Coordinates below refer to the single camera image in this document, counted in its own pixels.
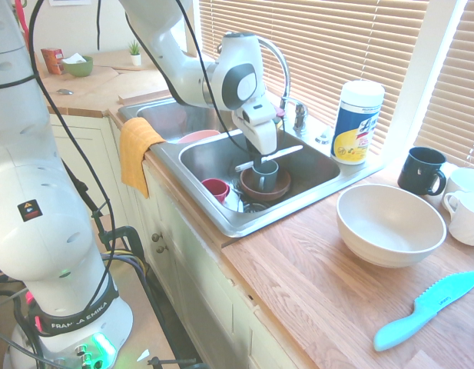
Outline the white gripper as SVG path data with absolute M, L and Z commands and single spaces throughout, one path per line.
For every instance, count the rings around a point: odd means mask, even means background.
M 243 111 L 232 111 L 233 123 L 242 131 L 249 155 L 256 155 L 254 168 L 259 170 L 267 161 L 263 155 L 270 155 L 277 149 L 277 132 L 274 122 L 269 118 L 263 123 L 252 125 L 243 118 Z

